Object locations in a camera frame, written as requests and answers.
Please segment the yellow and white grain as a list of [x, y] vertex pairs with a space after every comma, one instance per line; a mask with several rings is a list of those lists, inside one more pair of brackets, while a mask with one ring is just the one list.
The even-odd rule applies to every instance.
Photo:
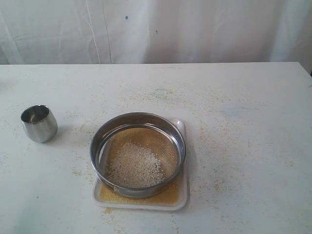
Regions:
[[108, 178], [123, 187], [141, 188], [168, 179], [175, 171], [175, 145], [162, 133], [147, 128], [131, 128], [110, 140], [105, 162]]

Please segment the round stainless steel sieve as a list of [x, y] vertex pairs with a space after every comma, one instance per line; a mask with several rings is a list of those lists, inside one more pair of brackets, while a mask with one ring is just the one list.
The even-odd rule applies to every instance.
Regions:
[[[175, 171], [163, 182], [148, 187], [133, 188], [117, 185], [108, 178], [105, 162], [109, 156], [110, 140], [117, 133], [131, 128], [147, 128], [165, 135], [176, 147], [178, 162]], [[91, 164], [98, 179], [112, 192], [129, 198], [146, 198], [167, 189], [181, 174], [186, 160], [186, 126], [177, 118], [167, 119], [144, 112], [126, 113], [104, 123], [95, 133], [90, 145]]]

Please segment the small stainless steel cup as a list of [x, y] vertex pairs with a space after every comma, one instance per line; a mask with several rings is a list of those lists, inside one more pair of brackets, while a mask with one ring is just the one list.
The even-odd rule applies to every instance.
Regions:
[[57, 121], [46, 105], [34, 105], [25, 109], [20, 119], [26, 135], [34, 142], [49, 141], [58, 131]]

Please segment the white rectangular plastic tray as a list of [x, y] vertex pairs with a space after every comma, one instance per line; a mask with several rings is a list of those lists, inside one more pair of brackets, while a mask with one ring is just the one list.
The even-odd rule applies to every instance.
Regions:
[[106, 208], [146, 209], [159, 211], [176, 211], [181, 209], [187, 201], [187, 169], [184, 162], [183, 170], [178, 178], [163, 192], [146, 198], [123, 197], [112, 192], [97, 177], [93, 196], [96, 203]]

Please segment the white backdrop curtain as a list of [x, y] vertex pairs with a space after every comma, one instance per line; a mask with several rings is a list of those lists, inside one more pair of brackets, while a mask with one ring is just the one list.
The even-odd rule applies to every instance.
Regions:
[[309, 0], [3, 0], [2, 64], [298, 61]]

